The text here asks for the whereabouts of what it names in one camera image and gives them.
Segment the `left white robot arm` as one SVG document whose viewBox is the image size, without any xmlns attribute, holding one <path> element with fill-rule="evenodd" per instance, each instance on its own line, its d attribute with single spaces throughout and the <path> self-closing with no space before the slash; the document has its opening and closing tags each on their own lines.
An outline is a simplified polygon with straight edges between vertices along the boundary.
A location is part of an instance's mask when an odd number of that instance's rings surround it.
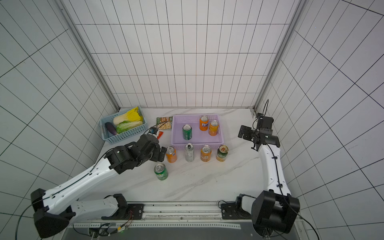
<svg viewBox="0 0 384 240">
<path fill-rule="evenodd" d="M 167 148 L 157 137 L 141 135 L 136 142 L 109 149 L 93 166 L 69 181 L 50 190 L 31 193 L 34 224 L 41 238 L 50 238 L 69 225 L 86 220 L 128 220 L 133 217 L 122 194 L 101 200 L 82 201 L 82 197 L 103 182 L 147 161 L 162 163 Z"/>
</svg>

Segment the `orange gold can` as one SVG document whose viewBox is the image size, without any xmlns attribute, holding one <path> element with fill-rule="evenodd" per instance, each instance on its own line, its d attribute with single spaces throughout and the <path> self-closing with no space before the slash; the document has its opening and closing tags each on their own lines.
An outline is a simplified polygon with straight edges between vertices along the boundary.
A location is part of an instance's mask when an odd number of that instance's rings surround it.
<svg viewBox="0 0 384 240">
<path fill-rule="evenodd" d="M 209 125 L 209 135 L 216 136 L 219 130 L 219 122 L 217 120 L 212 120 Z"/>
</svg>

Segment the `orange Fanta can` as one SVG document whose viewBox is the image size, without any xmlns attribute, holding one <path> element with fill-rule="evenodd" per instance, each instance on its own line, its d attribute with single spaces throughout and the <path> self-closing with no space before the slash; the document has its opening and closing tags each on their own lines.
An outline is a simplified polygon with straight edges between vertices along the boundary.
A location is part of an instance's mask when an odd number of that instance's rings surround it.
<svg viewBox="0 0 384 240">
<path fill-rule="evenodd" d="M 209 118 L 207 116 L 200 117 L 200 125 L 199 128 L 201 131 L 207 131 L 209 128 Z"/>
</svg>

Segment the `green gold can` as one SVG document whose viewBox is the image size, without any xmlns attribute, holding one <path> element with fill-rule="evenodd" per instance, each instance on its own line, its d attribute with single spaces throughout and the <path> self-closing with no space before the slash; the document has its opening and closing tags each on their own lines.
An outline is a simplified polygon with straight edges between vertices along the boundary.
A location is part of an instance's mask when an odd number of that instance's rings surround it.
<svg viewBox="0 0 384 240">
<path fill-rule="evenodd" d="M 226 145 L 221 145 L 217 149 L 216 159 L 219 162 L 224 162 L 227 159 L 228 153 L 229 153 L 228 147 Z"/>
</svg>

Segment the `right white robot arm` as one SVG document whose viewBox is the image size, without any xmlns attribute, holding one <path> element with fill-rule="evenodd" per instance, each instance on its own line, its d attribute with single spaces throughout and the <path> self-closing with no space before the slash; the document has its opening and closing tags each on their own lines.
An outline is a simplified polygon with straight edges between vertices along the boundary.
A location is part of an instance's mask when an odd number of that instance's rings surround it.
<svg viewBox="0 0 384 240">
<path fill-rule="evenodd" d="M 273 135 L 273 118 L 258 114 L 256 126 L 241 126 L 239 138 L 253 142 L 262 163 L 264 190 L 258 197 L 240 194 L 236 201 L 237 216 L 250 218 L 255 232 L 269 238 L 273 232 L 288 234 L 300 211 L 286 183 L 281 164 L 280 140 Z"/>
</svg>

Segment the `green Sprite can front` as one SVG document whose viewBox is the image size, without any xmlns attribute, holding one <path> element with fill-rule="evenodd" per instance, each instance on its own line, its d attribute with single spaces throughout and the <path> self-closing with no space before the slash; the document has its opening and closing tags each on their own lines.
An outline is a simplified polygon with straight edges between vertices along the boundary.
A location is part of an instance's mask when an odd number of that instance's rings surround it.
<svg viewBox="0 0 384 240">
<path fill-rule="evenodd" d="M 166 180 L 169 175 L 166 169 L 166 166 L 163 163 L 156 164 L 154 168 L 154 172 L 160 181 Z"/>
</svg>

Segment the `green sprite can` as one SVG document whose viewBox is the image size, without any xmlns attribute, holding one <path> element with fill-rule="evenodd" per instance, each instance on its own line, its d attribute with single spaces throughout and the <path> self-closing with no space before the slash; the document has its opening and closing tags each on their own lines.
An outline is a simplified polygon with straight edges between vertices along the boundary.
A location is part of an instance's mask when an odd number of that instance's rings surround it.
<svg viewBox="0 0 384 240">
<path fill-rule="evenodd" d="M 187 141 L 192 139 L 192 126 L 189 124 L 183 126 L 183 139 Z"/>
<path fill-rule="evenodd" d="M 166 166 L 163 163 L 156 164 L 154 168 L 154 172 L 160 181 L 166 180 L 169 175 L 166 169 Z"/>
</svg>

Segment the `purple plastic basket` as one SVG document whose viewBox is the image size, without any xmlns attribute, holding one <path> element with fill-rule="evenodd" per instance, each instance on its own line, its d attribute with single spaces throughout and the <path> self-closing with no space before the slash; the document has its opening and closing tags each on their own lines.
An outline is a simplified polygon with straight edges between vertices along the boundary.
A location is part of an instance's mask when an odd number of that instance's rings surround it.
<svg viewBox="0 0 384 240">
<path fill-rule="evenodd" d="M 209 145 L 213 149 L 225 143 L 224 134 L 219 125 L 216 136 L 211 136 L 209 131 L 201 131 L 199 128 L 201 116 L 207 116 L 209 123 L 213 120 L 220 123 L 220 117 L 217 114 L 192 114 L 192 115 L 174 115 L 171 133 L 171 146 L 176 149 L 183 149 L 187 143 L 192 143 L 196 149 L 201 149 L 204 145 Z M 185 140 L 183 138 L 183 126 L 190 125 L 192 127 L 192 138 Z"/>
</svg>

